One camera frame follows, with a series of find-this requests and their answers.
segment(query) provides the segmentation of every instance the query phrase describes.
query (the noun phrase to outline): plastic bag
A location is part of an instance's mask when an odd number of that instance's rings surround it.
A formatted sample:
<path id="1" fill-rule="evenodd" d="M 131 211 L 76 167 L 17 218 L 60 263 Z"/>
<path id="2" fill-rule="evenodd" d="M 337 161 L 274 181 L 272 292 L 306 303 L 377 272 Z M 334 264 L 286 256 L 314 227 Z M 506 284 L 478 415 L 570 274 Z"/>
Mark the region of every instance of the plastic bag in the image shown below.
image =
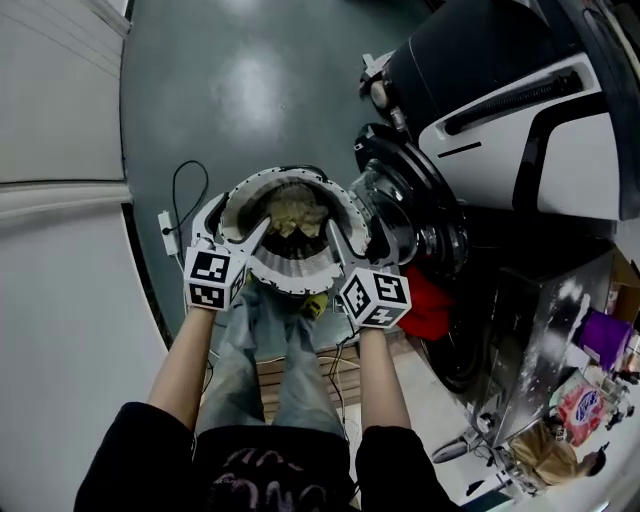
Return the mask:
<path id="1" fill-rule="evenodd" d="M 575 372 L 559 391 L 558 414 L 567 429 L 571 445 L 580 446 L 603 420 L 606 414 L 605 400 L 579 372 Z"/>

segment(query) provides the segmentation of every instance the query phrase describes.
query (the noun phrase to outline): leg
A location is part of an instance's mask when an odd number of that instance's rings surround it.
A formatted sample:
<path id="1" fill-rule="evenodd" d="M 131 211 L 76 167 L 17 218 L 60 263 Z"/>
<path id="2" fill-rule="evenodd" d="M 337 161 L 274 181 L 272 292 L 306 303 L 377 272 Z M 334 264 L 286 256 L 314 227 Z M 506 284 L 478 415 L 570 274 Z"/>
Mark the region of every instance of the leg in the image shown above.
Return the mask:
<path id="1" fill-rule="evenodd" d="M 196 432 L 228 425 L 263 425 L 264 412 L 254 353 L 253 325 L 260 314 L 261 299 L 253 283 L 229 315 L 216 363 L 200 408 Z"/>
<path id="2" fill-rule="evenodd" d="M 287 362 L 274 425 L 309 428 L 344 437 L 342 423 L 311 345 L 315 322 L 298 317 L 289 326 Z"/>

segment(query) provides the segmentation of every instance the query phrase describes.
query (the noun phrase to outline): electrical outlet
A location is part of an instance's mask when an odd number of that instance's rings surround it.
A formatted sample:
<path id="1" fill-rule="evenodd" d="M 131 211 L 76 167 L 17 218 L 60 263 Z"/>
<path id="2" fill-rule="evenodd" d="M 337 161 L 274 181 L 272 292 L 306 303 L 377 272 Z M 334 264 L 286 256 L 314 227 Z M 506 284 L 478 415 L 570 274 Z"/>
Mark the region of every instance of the electrical outlet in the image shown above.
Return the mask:
<path id="1" fill-rule="evenodd" d="M 168 211 L 163 211 L 158 214 L 158 222 L 160 223 L 160 234 L 162 235 L 162 241 L 164 242 L 164 248 L 167 251 L 168 256 L 173 256 L 174 254 L 178 254 L 178 241 L 176 239 L 176 232 L 169 231 L 168 234 L 164 234 L 163 231 L 165 228 L 171 229 L 173 226 L 171 225 L 171 215 Z"/>

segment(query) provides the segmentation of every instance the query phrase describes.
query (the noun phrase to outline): wooden crate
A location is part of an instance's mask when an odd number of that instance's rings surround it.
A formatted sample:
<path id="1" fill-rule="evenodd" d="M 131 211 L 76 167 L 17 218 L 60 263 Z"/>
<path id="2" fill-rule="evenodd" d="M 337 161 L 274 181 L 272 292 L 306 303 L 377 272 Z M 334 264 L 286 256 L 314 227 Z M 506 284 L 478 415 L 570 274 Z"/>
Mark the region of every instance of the wooden crate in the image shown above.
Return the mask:
<path id="1" fill-rule="evenodd" d="M 336 350 L 325 350 L 318 353 L 320 372 L 323 375 L 327 392 L 336 408 L 341 406 L 340 397 L 329 380 L 329 370 L 336 356 Z M 345 347 L 338 361 L 337 370 L 340 372 L 340 384 L 345 405 L 360 403 L 360 369 L 354 365 L 360 365 L 360 358 L 355 346 Z M 280 405 L 280 385 L 284 377 L 285 361 L 258 364 L 258 379 L 260 381 L 260 394 L 264 405 L 264 415 L 267 422 L 273 421 Z"/>

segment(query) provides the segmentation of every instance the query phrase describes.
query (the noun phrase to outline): concrete floor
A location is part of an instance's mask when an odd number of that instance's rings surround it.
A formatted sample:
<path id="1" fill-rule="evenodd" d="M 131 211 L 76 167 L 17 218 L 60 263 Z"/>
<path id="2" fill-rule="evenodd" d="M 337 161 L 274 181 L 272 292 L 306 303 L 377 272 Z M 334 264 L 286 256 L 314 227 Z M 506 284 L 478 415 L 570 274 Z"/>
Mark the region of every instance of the concrete floor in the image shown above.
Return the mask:
<path id="1" fill-rule="evenodd" d="M 379 119 L 358 97 L 361 56 L 396 48 L 428 12 L 421 0 L 136 1 L 122 68 L 125 167 L 144 258 L 173 334 L 183 318 L 182 279 L 157 215 L 171 210 L 175 168 L 201 161 L 208 198 L 288 164 L 316 165 L 348 186 L 358 174 L 356 134 Z M 182 213 L 201 186 L 199 169 L 181 173 Z"/>

